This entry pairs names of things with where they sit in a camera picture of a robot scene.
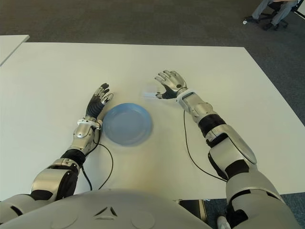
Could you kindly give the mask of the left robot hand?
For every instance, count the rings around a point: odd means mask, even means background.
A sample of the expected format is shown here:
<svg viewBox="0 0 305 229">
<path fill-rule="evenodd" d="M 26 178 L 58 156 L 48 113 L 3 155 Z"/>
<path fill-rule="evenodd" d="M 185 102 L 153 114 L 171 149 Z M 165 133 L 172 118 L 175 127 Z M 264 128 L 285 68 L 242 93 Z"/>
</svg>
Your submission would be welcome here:
<svg viewBox="0 0 305 229">
<path fill-rule="evenodd" d="M 110 89 L 107 83 L 103 83 L 99 86 L 87 105 L 86 117 L 97 119 L 105 105 L 113 98 L 113 93 L 109 93 L 109 91 Z"/>
</svg>

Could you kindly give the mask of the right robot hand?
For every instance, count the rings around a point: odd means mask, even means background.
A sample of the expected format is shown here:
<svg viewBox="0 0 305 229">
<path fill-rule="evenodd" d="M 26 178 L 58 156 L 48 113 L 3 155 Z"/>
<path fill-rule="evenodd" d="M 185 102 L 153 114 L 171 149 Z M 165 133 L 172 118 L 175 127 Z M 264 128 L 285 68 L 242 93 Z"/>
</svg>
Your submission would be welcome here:
<svg viewBox="0 0 305 229">
<path fill-rule="evenodd" d="M 158 73 L 155 80 L 165 88 L 163 94 L 156 94 L 158 99 L 174 99 L 180 93 L 187 90 L 185 80 L 176 71 L 164 70 L 163 72 Z"/>
</svg>

